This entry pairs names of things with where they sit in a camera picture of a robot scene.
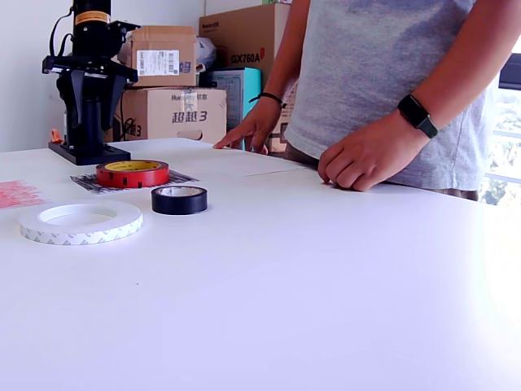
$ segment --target red tape roll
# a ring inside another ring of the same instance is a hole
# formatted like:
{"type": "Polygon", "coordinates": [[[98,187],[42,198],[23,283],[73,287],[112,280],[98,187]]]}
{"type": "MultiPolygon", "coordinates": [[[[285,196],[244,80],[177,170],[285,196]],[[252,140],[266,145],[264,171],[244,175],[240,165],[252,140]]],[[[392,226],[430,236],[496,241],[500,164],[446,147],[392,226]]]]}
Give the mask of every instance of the red tape roll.
{"type": "Polygon", "coordinates": [[[153,160],[117,161],[96,168],[98,185],[118,189],[161,186],[170,181],[169,165],[153,160]]]}

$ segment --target person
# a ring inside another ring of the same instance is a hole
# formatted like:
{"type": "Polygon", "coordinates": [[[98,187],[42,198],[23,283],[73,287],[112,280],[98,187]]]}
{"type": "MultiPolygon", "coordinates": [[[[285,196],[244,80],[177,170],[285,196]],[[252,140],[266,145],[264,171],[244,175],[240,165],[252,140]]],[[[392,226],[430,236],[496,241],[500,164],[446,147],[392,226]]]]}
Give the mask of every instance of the person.
{"type": "MultiPolygon", "coordinates": [[[[519,0],[294,0],[265,87],[282,99],[299,82],[287,158],[356,191],[391,182],[477,200],[520,20],[519,0]]],[[[215,148],[246,139],[266,153],[280,113],[260,97],[215,148]]]]}

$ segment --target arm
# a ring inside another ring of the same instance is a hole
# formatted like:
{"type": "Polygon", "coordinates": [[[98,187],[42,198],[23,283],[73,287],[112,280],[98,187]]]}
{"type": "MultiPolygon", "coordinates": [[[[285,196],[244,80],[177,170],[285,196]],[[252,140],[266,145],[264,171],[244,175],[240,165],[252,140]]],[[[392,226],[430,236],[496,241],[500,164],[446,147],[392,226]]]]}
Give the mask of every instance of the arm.
{"type": "MultiPolygon", "coordinates": [[[[310,3],[311,0],[293,0],[284,36],[265,87],[265,92],[278,96],[280,99],[284,98],[286,92],[293,87],[300,75],[300,62],[302,61],[310,3]]],[[[260,98],[244,121],[228,132],[215,145],[215,148],[240,147],[245,139],[248,151],[267,153],[265,143],[277,125],[281,110],[280,104],[275,100],[266,97],[260,98]]]]}
{"type": "Polygon", "coordinates": [[[449,53],[413,95],[443,128],[492,82],[521,35],[521,1],[478,0],[449,53]]]}
{"type": "Polygon", "coordinates": [[[311,0],[294,0],[291,4],[284,36],[265,87],[265,92],[274,94],[280,99],[284,98],[300,75],[300,61],[310,3],[311,0]]]}
{"type": "MultiPolygon", "coordinates": [[[[413,95],[439,128],[492,82],[521,34],[520,0],[477,0],[454,44],[413,95]]],[[[318,172],[324,182],[369,190],[399,173],[429,138],[396,110],[329,148],[318,172]]]]}

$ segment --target yellow tape core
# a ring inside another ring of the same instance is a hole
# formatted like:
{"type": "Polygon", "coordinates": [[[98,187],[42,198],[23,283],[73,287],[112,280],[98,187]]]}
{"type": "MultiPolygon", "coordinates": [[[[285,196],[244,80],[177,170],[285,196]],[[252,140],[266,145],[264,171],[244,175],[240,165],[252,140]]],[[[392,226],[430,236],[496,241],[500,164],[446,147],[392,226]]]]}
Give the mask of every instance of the yellow tape core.
{"type": "Polygon", "coordinates": [[[111,171],[148,171],[159,167],[161,165],[154,161],[118,161],[105,166],[111,171]]]}
{"type": "Polygon", "coordinates": [[[101,11],[87,11],[78,15],[74,21],[76,25],[85,22],[104,22],[111,23],[111,16],[101,11]]]}

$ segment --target pink paper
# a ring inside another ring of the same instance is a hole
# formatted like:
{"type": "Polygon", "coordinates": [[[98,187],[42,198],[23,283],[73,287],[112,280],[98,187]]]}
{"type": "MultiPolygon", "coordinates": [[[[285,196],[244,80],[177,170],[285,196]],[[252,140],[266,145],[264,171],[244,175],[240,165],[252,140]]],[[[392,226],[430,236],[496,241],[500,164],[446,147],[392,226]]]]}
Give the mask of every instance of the pink paper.
{"type": "Polygon", "coordinates": [[[24,181],[0,182],[0,209],[23,208],[47,202],[41,192],[24,181]]]}

